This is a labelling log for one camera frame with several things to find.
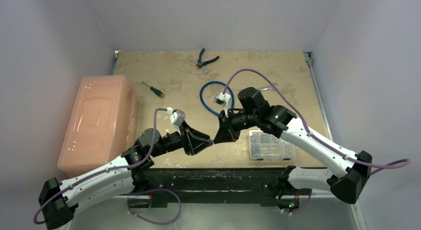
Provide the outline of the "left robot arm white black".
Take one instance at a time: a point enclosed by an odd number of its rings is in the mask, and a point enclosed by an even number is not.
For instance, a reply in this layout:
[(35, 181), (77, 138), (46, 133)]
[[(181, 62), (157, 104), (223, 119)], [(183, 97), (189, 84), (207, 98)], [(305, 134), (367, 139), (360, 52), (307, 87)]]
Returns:
[(44, 219), (34, 217), (34, 223), (55, 230), (69, 224), (78, 212), (112, 197), (163, 191), (162, 183), (148, 180), (144, 173), (153, 166), (153, 157), (178, 149), (195, 155), (210, 146), (209, 135), (188, 126), (164, 137), (157, 130), (147, 129), (132, 147), (104, 166), (68, 180), (47, 180), (36, 212)]

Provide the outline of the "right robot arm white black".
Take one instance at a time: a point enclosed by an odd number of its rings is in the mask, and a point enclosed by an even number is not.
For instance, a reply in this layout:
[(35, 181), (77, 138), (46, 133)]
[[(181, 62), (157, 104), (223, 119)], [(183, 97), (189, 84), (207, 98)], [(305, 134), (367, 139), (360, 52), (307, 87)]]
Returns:
[(326, 170), (289, 167), (279, 180), (279, 188), (290, 194), (296, 189), (330, 191), (341, 201), (354, 204), (370, 177), (372, 156), (356, 153), (335, 144), (309, 128), (302, 118), (282, 105), (269, 105), (261, 92), (248, 87), (238, 94), (241, 109), (229, 108), (229, 94), (219, 93), (214, 102), (223, 106), (218, 116), (219, 130), (214, 144), (235, 142), (242, 130), (258, 127), (281, 138), (321, 162)]

